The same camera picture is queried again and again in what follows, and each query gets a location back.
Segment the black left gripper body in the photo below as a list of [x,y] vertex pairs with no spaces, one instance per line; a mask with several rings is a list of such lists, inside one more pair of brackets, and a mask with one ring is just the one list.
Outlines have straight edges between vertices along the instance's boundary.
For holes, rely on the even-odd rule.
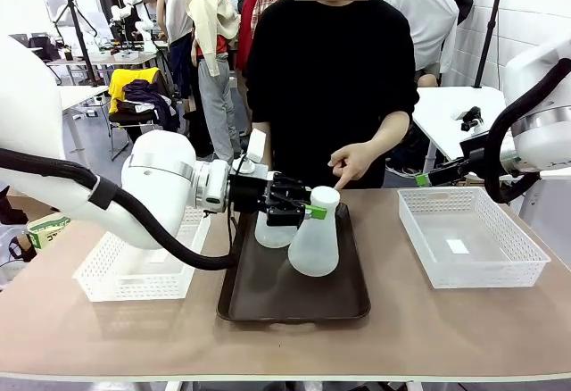
[[265,212],[268,188],[267,179],[235,174],[229,178],[229,201],[236,212]]

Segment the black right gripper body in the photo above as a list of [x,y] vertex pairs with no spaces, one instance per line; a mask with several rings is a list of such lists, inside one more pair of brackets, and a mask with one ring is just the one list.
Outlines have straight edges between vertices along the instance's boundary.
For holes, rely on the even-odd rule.
[[488,152],[486,138],[469,138],[460,143],[463,162],[459,166],[459,175],[466,177],[474,173],[479,178],[495,176],[495,157]]

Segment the person's left hand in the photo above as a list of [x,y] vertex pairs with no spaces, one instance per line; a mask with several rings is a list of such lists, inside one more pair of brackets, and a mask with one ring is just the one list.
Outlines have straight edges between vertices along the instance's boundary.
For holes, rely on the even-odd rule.
[[372,141],[344,146],[331,154],[328,166],[338,177],[334,189],[341,191],[350,182],[361,179],[380,156]]

